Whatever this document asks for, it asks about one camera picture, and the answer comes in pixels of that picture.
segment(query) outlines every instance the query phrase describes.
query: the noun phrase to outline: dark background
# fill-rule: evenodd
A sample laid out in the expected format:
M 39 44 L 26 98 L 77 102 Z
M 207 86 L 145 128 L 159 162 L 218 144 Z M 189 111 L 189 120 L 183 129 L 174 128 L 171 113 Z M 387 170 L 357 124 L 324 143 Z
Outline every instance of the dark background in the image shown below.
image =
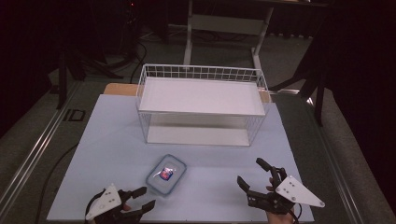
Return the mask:
M 122 29 L 131 15 L 138 19 L 134 26 L 145 23 L 166 41 L 168 22 L 186 23 L 187 2 L 136 1 L 139 7 L 130 8 L 124 1 L 1 1 L 0 136 L 51 88 L 47 74 L 57 68 L 64 46 L 77 47 L 96 60 L 103 60 L 107 52 L 120 53 L 120 39 L 106 34 L 124 34 Z M 202 1 L 196 9 L 211 9 L 210 4 Z M 277 9 L 269 33 L 286 38 L 315 36 L 296 76 L 309 70 L 326 74 L 326 87 L 333 91 L 395 211 L 396 196 L 389 180 L 396 170 L 392 141 L 396 133 L 396 7 L 392 1 L 369 0 L 336 1 L 334 5 L 341 9 L 322 25 L 322 11 Z M 245 7 L 248 5 L 231 3 L 226 10 L 216 7 L 214 11 L 234 15 L 238 10 L 237 15 L 245 17 Z M 255 8 L 248 16 L 262 17 L 262 7 Z

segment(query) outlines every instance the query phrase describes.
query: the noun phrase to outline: white wire basket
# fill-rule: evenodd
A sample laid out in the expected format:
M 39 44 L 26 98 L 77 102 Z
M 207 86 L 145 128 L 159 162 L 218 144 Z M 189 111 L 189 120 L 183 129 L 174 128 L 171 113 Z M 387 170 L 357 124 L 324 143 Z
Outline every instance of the white wire basket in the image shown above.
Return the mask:
M 262 70 L 145 64 L 136 107 L 147 143 L 250 146 L 272 103 Z

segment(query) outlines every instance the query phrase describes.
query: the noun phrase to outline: gray floor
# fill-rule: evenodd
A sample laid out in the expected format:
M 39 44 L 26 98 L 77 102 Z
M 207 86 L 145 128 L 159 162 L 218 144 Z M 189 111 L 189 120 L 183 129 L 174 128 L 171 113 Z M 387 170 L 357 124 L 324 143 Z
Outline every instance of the gray floor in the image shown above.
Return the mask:
M 172 35 L 168 45 L 158 41 L 155 35 L 148 35 L 141 39 L 141 43 L 147 48 L 145 63 L 183 63 L 186 37 L 183 28 L 173 27 Z M 197 36 L 209 38 L 210 35 L 197 33 L 194 38 L 192 48 L 191 63 L 194 65 L 216 65 L 234 67 L 253 67 L 249 48 L 255 45 L 256 38 L 250 36 L 242 41 L 207 42 Z M 303 57 L 310 39 L 290 38 L 281 36 L 266 37 L 262 51 L 260 53 L 262 70 L 265 74 L 267 84 L 273 86 L 291 77 L 299 61 Z M 142 56 L 144 50 L 138 47 Z M 90 113 L 94 107 L 97 95 L 103 92 L 109 82 L 129 82 L 130 75 L 136 63 L 121 69 L 117 74 L 124 76 L 124 79 L 109 79 L 97 74 L 89 74 L 85 82 L 75 82 L 69 78 L 69 90 L 75 90 L 66 109 L 77 109 L 87 111 L 86 118 L 82 122 L 62 121 L 56 131 L 53 132 L 51 140 L 43 151 L 39 162 L 30 177 L 25 183 L 25 187 L 20 190 L 19 196 L 15 197 L 15 202 L 10 207 L 3 223 L 31 223 L 34 222 L 35 213 L 39 203 L 39 194 L 44 185 L 45 179 L 54 163 L 63 153 L 78 142 L 85 124 L 88 122 Z M 57 82 L 57 71 L 49 74 L 53 82 Z M 139 77 L 139 70 L 134 76 L 134 81 Z M 290 89 L 298 90 L 303 82 L 298 82 L 290 86 Z M 324 209 L 313 208 L 316 223 L 396 223 L 394 214 L 389 209 L 388 204 L 378 185 L 361 155 L 359 146 L 347 126 L 341 112 L 332 98 L 330 91 L 325 92 L 323 107 L 323 128 L 319 128 L 315 123 L 306 123 L 308 117 L 312 117 L 310 107 L 305 106 L 297 97 L 289 95 L 277 95 L 279 110 L 287 115 L 282 120 L 287 130 L 290 145 L 296 157 L 296 162 L 302 170 L 304 183 L 311 186 L 311 189 L 325 197 L 323 201 L 327 203 Z M 46 94 L 40 101 L 0 140 L 0 191 L 5 192 L 8 184 L 18 171 L 24 158 L 34 148 L 40 135 L 45 131 L 51 122 L 53 115 L 64 117 L 64 111 L 56 111 L 57 96 Z M 339 166 L 328 164 L 326 152 L 318 151 L 324 144 L 332 150 L 330 155 L 338 161 Z M 64 172 L 73 153 L 68 154 L 55 169 L 49 180 L 45 198 L 42 206 L 40 223 L 48 223 L 45 218 L 50 209 L 51 202 L 56 195 L 56 190 L 62 182 Z M 341 181 L 346 182 L 347 194 L 351 194 L 354 204 L 360 212 L 361 219 L 349 220 L 349 215 L 345 212 L 345 204 L 339 193 L 345 193 L 334 184 L 332 178 L 333 170 L 339 170 Z

